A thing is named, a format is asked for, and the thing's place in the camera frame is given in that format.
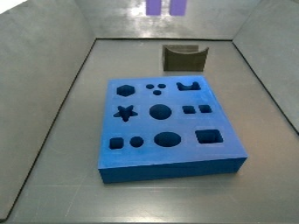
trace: small circular hole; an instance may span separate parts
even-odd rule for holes
[[[165,85],[164,84],[159,84],[157,87],[159,88],[165,88]]]
[[[131,138],[129,143],[135,148],[139,148],[144,144],[144,139],[140,136],[135,136]]]
[[[160,95],[161,93],[163,93],[163,92],[161,92],[160,90],[155,90],[155,91],[153,91],[153,94],[155,94],[155,95]]]
[[[155,88],[155,85],[148,84],[148,85],[145,85],[145,88],[148,88],[148,89],[153,89],[153,88]]]

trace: circular hole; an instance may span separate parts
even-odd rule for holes
[[[155,95],[160,95],[161,93],[163,93],[163,92],[161,92],[160,90],[155,90],[155,91],[153,91],[153,94],[155,94]]]
[[[173,132],[163,132],[153,137],[153,142],[161,147],[173,147],[181,142],[181,137]]]
[[[148,84],[148,85],[145,85],[145,88],[148,88],[148,89],[153,89],[153,88],[155,88],[155,85]]]
[[[135,137],[131,138],[129,143],[133,147],[137,148],[144,144],[144,139],[140,136],[135,136]]]
[[[165,85],[164,84],[159,84],[157,87],[159,88],[165,88]]]
[[[149,108],[149,115],[156,120],[167,119],[172,114],[172,110],[163,104],[156,104]]]

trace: hole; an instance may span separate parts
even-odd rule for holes
[[[159,88],[165,88],[165,85],[164,84],[159,84],[157,87]]]
[[[200,108],[200,112],[203,114],[211,113],[211,106],[209,105],[200,105],[199,108]]]
[[[223,138],[217,129],[196,130],[195,135],[200,144],[223,143]]]
[[[123,95],[124,97],[132,95],[136,92],[135,87],[124,85],[116,89],[116,94]]]
[[[149,108],[149,115],[156,120],[167,119],[172,114],[172,110],[163,104],[156,104]]]
[[[123,137],[113,137],[109,139],[109,149],[119,150],[124,147],[124,139]]]
[[[173,147],[181,142],[181,137],[173,132],[163,132],[153,137],[153,142],[161,147]]]
[[[133,111],[133,105],[127,108],[119,106],[113,117],[121,117],[123,121],[127,122],[131,116],[137,116],[137,113]]]
[[[200,90],[200,84],[195,81],[189,86],[184,86],[180,82],[176,83],[176,86],[180,91],[189,91],[189,90]]]
[[[129,143],[133,147],[137,148],[144,144],[144,139],[140,136],[135,136],[135,137],[131,138]]]
[[[155,88],[155,85],[148,84],[148,85],[145,85],[145,88],[148,88],[148,89],[153,89],[153,88]]]
[[[195,108],[193,108],[193,106],[183,106],[181,107],[181,110],[183,110],[183,113],[184,114],[195,114]]]
[[[161,93],[163,93],[163,92],[161,92],[160,90],[155,90],[155,91],[153,91],[153,94],[155,94],[155,95],[160,95]]]

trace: blue foam block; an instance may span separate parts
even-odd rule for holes
[[[104,183],[236,172],[247,157],[203,76],[108,82]]]

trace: dark gray object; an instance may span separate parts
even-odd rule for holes
[[[163,70],[201,72],[209,48],[199,52],[197,45],[164,45]]]

